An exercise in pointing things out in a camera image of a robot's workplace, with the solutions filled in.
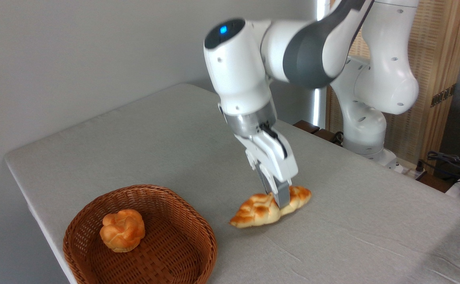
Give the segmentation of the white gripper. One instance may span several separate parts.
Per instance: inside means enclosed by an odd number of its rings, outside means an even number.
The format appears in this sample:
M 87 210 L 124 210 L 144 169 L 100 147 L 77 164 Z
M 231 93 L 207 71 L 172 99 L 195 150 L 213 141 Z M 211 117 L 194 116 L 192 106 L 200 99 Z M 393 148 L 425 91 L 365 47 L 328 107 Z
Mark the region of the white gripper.
M 298 165 L 286 138 L 274 129 L 249 137 L 235 134 L 235 137 L 246 148 L 248 162 L 257 170 L 265 192 L 273 194 L 279 209 L 289 205 L 289 187 L 298 174 Z

